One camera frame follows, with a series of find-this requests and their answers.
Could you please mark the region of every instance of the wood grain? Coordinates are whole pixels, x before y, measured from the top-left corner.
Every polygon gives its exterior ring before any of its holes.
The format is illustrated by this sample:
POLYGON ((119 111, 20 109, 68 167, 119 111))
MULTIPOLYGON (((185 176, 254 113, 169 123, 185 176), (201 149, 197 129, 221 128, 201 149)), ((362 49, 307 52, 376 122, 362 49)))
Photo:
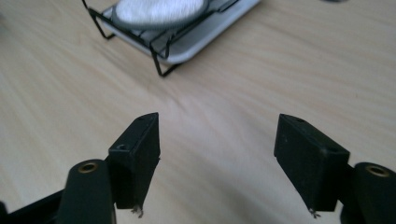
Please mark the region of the wood grain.
MULTIPOLYGON (((115 1, 89 1, 103 9, 115 1)), ((8 211, 103 159, 137 117, 160 113, 162 160, 145 216, 119 223, 314 220, 273 155, 279 113, 396 170, 396 2, 262 0, 171 76, 79 1, 0 3, 0 200, 8 211)))

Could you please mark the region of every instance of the white object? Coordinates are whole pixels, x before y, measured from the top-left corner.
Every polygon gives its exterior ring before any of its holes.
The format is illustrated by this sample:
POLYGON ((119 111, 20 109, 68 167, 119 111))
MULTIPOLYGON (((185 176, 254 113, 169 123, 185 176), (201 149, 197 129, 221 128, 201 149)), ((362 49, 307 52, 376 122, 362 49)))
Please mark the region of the white object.
POLYGON ((168 24, 188 19, 204 7, 204 0, 120 0, 115 12, 132 25, 168 24))

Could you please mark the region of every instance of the wire rack leg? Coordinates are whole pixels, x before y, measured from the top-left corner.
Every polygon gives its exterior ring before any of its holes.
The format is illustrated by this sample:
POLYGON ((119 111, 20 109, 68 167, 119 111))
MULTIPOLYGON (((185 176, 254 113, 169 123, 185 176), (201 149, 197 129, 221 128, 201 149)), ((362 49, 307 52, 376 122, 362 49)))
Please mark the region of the wire rack leg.
POLYGON ((150 46, 149 49, 151 51, 152 59, 154 60, 154 63, 155 63, 155 68, 157 69, 157 73, 158 73, 158 75, 160 77, 167 77, 177 67, 179 67, 181 65, 181 63, 174 64, 174 65, 170 66, 165 72, 163 72, 163 70, 161 69, 161 66, 160 66, 160 62, 158 62, 158 54, 157 54, 157 52, 155 51, 155 49, 152 46, 150 46))

